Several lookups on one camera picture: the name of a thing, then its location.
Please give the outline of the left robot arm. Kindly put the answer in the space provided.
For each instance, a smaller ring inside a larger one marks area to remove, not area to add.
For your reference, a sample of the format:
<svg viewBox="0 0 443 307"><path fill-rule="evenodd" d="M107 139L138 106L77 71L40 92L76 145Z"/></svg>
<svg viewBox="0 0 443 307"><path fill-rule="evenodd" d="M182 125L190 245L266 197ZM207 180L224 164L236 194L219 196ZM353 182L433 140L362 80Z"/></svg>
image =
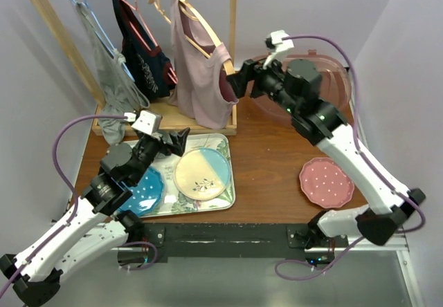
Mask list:
<svg viewBox="0 0 443 307"><path fill-rule="evenodd" d="M131 210L119 212L158 154L182 156L190 130L138 133L138 142L108 148L98 175L43 236L18 254L1 257L7 288L26 306L42 306L78 266L119 245L143 243L143 224Z"/></svg>

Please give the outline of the pink tank top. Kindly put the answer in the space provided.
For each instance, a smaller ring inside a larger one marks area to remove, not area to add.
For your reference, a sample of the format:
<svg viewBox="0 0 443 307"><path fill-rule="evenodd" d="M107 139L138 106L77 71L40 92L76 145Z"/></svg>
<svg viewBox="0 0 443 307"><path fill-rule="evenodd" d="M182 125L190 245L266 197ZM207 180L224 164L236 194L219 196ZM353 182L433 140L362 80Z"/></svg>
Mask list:
<svg viewBox="0 0 443 307"><path fill-rule="evenodd" d="M171 0L171 42L178 82L169 103L209 129L223 129L238 103L226 80L225 45L213 44L198 21L187 17L179 0Z"/></svg>

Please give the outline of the cream plastic hanger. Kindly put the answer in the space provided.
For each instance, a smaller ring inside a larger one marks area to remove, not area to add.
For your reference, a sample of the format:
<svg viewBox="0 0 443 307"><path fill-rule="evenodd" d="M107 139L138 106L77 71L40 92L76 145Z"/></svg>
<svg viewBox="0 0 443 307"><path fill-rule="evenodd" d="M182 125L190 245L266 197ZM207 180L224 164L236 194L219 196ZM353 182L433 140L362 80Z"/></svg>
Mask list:
<svg viewBox="0 0 443 307"><path fill-rule="evenodd" d="M218 38L216 32L210 27L209 23L201 16L201 14L190 4L189 0L179 0L181 2L182 12L193 21L198 21L208 33L213 44L218 47L222 41ZM228 51L230 59L224 62L224 71L227 75L235 73L234 58L236 45L236 16L237 16L237 0L229 0L229 43Z"/></svg>

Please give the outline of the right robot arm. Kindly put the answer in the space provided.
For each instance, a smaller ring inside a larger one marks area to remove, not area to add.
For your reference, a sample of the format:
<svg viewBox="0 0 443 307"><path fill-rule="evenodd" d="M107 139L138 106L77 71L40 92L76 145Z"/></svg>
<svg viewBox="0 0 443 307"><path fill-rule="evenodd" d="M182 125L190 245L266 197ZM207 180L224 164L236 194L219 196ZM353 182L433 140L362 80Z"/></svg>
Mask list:
<svg viewBox="0 0 443 307"><path fill-rule="evenodd" d="M306 248L323 247L339 235L362 236L385 245L400 227L419 211L424 192L399 182L355 137L345 116L320 98L322 75L305 59L286 67L274 60L246 60L227 81L237 97L244 97L251 83L251 97L267 96L291 116L295 130L331 158L356 185L367 204L350 210L317 214L307 225Z"/></svg>

